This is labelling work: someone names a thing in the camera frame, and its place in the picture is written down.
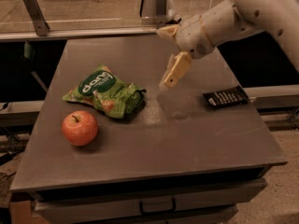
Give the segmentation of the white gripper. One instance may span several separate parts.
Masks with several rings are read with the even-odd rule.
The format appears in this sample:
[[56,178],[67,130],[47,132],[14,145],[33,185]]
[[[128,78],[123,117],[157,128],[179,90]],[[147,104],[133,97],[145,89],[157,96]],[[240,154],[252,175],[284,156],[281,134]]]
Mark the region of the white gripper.
[[183,21],[181,25],[173,24],[161,27],[156,34],[177,44],[182,50],[178,55],[170,55],[166,71],[159,83],[161,91],[173,88],[186,75],[191,68],[192,58],[201,59],[215,48],[207,34],[203,19],[199,15]]

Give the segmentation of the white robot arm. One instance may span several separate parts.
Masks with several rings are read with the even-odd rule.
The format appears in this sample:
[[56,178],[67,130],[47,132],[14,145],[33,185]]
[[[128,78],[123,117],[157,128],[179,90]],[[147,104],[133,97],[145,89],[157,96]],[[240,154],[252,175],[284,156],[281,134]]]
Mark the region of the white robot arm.
[[260,32],[279,44],[299,71],[299,4],[296,0],[224,0],[201,15],[157,30],[157,35],[180,49],[171,55],[159,84],[166,91],[185,76],[194,59],[201,59],[217,46]]

